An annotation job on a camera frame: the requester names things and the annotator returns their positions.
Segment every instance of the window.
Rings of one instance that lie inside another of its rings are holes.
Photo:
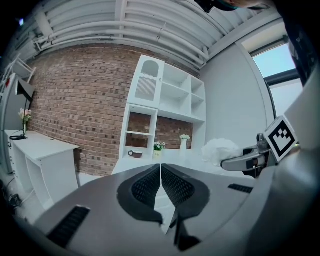
[[[289,45],[284,44],[253,57],[263,78],[267,78],[296,68]]]
[[[277,117],[284,115],[303,90],[289,45],[265,51],[253,60],[270,86]]]

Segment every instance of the white flower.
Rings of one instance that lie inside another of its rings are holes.
[[[189,136],[189,135],[186,135],[186,134],[182,134],[182,135],[180,136],[180,139],[181,139],[181,140],[190,140],[190,136]]]

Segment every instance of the white shelf unit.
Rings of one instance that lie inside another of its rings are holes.
[[[151,116],[149,124],[149,133],[128,130],[130,113],[138,113]],[[132,156],[128,155],[128,152],[131,150],[141,151],[143,153],[141,159],[152,159],[156,135],[157,116],[157,109],[127,103],[124,111],[124,118],[121,130],[119,159],[133,158]],[[147,147],[126,146],[128,134],[147,136]]]
[[[128,131],[131,112],[151,116],[149,133]],[[120,160],[132,159],[133,157],[128,156],[130,150],[143,152],[141,159],[152,159],[158,116],[192,123],[191,149],[200,151],[205,145],[204,83],[164,61],[142,55],[133,76],[125,108],[120,139]],[[126,146],[127,134],[147,136],[147,148]]]

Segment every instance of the ceiling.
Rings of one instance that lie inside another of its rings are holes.
[[[45,0],[25,19],[6,52],[28,60],[83,43],[151,50],[195,70],[235,41],[279,19],[274,9],[205,13],[193,0]]]

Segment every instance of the vase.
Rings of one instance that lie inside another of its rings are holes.
[[[156,151],[156,150],[153,151],[153,158],[154,159],[161,158],[161,156],[162,156],[162,151]]]
[[[182,138],[181,139],[181,145],[180,145],[180,156],[185,157],[187,153],[187,139]]]
[[[23,135],[26,135],[26,133],[27,133],[27,124],[24,123],[23,124]]]

